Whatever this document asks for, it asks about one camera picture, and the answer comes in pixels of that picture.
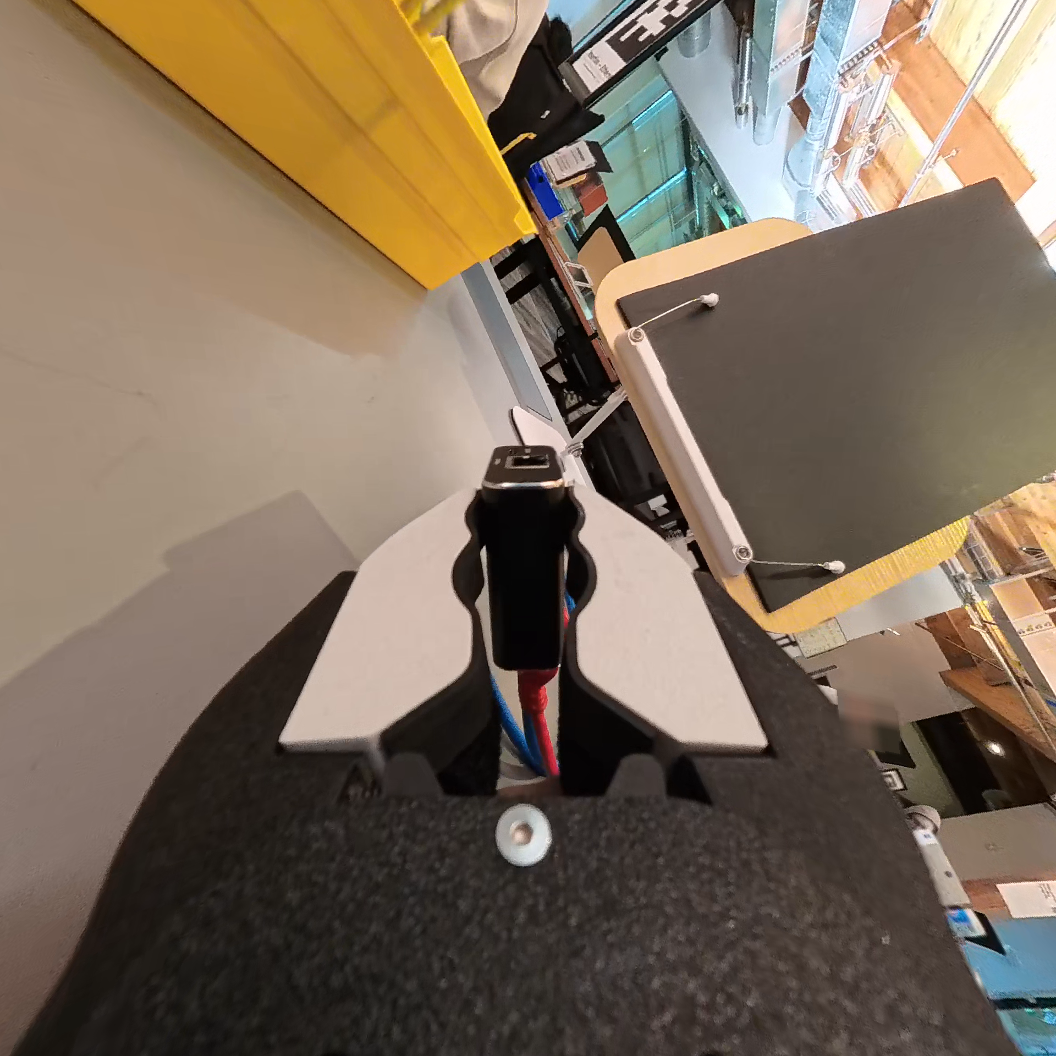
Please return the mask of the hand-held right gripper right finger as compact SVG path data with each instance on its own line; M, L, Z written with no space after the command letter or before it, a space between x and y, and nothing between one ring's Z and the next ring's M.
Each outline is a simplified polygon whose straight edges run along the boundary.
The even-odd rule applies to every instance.
M696 757L763 757L770 744L689 564L596 491L576 486L573 598L560 667L560 780L602 796L628 757L667 785Z

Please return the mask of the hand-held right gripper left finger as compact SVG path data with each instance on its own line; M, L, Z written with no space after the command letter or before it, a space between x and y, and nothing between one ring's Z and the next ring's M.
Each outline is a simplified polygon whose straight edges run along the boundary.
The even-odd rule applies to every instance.
M445 793L495 794L477 499L456 492L363 561L280 734L284 752L357 755L377 777L419 755Z

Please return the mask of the black ethernet splitter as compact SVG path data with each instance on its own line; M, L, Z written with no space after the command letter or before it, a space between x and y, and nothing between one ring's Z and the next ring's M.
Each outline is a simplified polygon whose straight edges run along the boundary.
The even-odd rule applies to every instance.
M474 518L487 561L493 659L501 670L555 670L564 637L564 552L574 521L557 450L493 450Z

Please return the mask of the yellow plastic bin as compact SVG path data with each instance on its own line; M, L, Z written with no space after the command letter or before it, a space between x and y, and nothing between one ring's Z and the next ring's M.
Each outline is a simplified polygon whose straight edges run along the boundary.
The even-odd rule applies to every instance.
M77 6L427 289L535 234L450 48L399 2Z

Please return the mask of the white mounting bar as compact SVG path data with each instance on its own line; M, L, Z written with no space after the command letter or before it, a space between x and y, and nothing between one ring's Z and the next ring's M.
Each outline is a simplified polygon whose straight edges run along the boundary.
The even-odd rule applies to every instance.
M714 574L744 574L753 557L744 528L708 466L643 327L614 339L614 360L631 408Z

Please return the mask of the black and white marker board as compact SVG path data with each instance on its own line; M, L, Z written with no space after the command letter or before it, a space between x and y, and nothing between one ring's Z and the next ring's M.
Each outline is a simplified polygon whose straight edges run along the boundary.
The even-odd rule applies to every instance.
M574 46L560 67L577 100L590 106L694 23L706 18L720 1L625 2Z

